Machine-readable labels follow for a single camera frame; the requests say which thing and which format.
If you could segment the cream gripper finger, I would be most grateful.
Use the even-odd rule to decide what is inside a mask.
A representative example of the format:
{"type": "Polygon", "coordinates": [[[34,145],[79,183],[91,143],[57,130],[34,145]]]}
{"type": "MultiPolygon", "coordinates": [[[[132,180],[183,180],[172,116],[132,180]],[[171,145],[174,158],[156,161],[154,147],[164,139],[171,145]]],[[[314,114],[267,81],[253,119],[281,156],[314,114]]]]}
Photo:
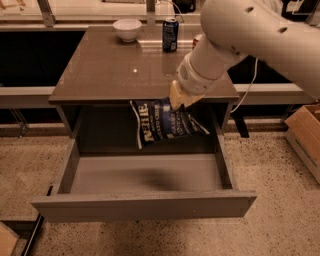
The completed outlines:
{"type": "Polygon", "coordinates": [[[181,106],[187,108],[201,100],[203,97],[204,94],[193,95],[186,92],[177,80],[171,82],[169,99],[173,111],[178,110],[181,106]]]}

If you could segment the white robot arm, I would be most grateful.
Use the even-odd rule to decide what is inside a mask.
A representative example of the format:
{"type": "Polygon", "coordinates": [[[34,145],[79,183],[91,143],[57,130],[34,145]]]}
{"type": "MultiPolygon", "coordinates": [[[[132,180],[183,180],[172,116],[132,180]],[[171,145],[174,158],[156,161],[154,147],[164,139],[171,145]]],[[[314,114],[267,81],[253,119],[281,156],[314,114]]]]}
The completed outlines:
{"type": "Polygon", "coordinates": [[[200,15],[203,35],[171,83],[173,109],[202,99],[234,65],[251,55],[320,98],[320,28],[292,22],[265,0],[206,0],[200,15]]]}

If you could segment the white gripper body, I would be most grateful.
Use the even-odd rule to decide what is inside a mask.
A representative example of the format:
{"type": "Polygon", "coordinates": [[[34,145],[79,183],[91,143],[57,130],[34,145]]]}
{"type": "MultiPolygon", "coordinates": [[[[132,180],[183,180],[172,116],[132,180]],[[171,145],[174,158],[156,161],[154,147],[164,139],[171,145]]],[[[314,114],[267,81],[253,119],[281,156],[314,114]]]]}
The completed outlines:
{"type": "Polygon", "coordinates": [[[216,78],[206,78],[192,67],[190,57],[191,54],[187,54],[177,68],[179,84],[189,94],[206,94],[213,89],[223,74],[220,73],[216,78]]]}

